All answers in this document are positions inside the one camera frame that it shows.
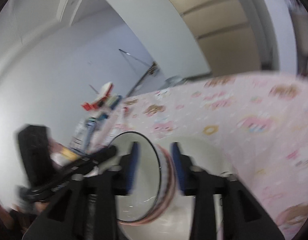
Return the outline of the person's left hand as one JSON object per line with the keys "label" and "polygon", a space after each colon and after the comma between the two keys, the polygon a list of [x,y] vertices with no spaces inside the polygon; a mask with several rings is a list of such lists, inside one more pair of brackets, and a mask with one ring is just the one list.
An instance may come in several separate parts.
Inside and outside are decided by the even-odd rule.
{"label": "person's left hand", "polygon": [[32,211],[22,210],[19,206],[16,209],[6,209],[0,203],[0,239],[22,239],[28,228],[42,212],[35,205]]}

